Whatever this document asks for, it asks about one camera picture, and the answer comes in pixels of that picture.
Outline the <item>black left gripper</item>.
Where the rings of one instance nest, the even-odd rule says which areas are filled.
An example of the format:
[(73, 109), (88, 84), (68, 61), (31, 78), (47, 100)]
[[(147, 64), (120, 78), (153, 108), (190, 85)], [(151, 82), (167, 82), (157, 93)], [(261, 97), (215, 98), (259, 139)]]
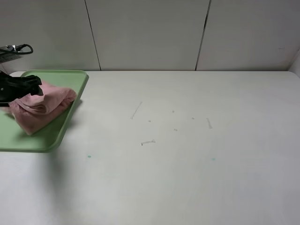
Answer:
[(0, 106), (8, 107), (9, 103), (28, 94), (42, 96), (41, 79), (36, 75), (12, 77), (0, 72)]

